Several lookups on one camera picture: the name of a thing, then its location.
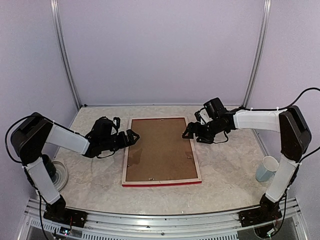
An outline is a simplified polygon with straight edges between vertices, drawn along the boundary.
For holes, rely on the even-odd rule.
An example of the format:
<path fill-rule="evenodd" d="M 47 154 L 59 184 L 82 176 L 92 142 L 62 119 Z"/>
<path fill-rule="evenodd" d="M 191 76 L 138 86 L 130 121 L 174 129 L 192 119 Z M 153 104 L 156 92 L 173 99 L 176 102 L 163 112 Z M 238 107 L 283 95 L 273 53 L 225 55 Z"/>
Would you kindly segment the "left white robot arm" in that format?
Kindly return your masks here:
<path fill-rule="evenodd" d="M 88 159 L 102 158 L 103 152 L 114 155 L 118 150 L 135 145 L 140 135 L 132 129 L 120 130 L 121 119 L 102 116 L 90 131 L 82 135 L 52 119 L 34 112 L 14 122 L 7 130 L 5 144 L 12 146 L 17 155 L 15 162 L 22 165 L 36 191 L 52 205 L 49 212 L 63 223 L 70 211 L 61 203 L 60 192 L 45 167 L 47 150 L 65 149 Z"/>

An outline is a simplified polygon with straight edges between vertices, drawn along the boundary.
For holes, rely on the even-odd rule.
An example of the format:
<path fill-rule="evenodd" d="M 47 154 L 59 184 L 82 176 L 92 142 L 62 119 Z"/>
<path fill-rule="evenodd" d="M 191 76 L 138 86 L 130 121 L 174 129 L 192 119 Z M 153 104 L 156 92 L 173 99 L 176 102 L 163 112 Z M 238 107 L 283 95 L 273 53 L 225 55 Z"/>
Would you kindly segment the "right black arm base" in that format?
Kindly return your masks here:
<path fill-rule="evenodd" d="M 272 202 L 264 194 L 257 208 L 243 210 L 238 213 L 241 226 L 248 227 L 280 219 L 282 213 L 279 203 L 280 201 Z"/>

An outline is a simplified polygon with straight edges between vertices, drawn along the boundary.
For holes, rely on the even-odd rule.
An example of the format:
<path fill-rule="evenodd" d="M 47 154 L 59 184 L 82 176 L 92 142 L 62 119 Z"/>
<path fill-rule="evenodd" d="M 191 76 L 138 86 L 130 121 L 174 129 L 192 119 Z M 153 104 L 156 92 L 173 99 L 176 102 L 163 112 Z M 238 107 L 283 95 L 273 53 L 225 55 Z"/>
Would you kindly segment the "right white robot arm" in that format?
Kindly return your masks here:
<path fill-rule="evenodd" d="M 228 109 L 216 97 L 204 103 L 194 117 L 196 120 L 187 123 L 182 138 L 196 139 L 198 143 L 215 144 L 216 135 L 228 135 L 237 130 L 252 130 L 263 136 L 274 137 L 273 154 L 278 168 L 264 194 L 267 202 L 255 212 L 260 222 L 268 221 L 276 212 L 273 204 L 281 200 L 294 181 L 312 141 L 312 132 L 299 106 Z"/>

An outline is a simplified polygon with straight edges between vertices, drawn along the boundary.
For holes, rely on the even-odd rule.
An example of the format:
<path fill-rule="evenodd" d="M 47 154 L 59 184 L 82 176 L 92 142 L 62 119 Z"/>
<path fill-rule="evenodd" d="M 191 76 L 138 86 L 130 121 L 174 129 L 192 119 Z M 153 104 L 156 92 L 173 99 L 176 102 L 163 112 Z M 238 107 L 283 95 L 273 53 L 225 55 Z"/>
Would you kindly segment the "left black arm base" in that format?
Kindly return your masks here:
<path fill-rule="evenodd" d="M 46 220 L 79 228 L 84 228 L 87 216 L 88 213 L 85 211 L 67 208 L 66 201 L 61 195 L 55 203 L 45 204 L 43 215 Z"/>

